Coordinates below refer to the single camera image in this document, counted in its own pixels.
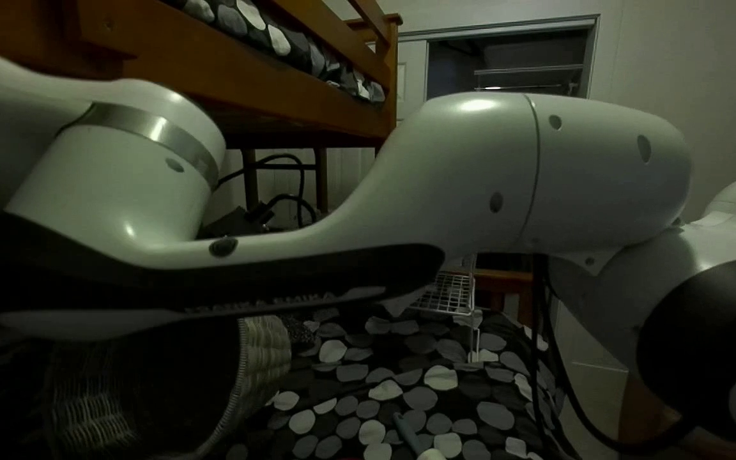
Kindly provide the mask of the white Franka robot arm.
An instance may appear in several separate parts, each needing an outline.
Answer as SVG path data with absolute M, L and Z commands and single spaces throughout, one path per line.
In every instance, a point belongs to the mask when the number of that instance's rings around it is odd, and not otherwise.
M 693 150 L 670 120 L 582 97 L 443 93 L 329 215 L 207 238 L 223 152 L 214 120 L 168 86 L 0 55 L 0 323 L 113 339 L 391 300 L 462 256 L 532 253 L 665 404 L 736 441 L 736 182 L 687 220 Z

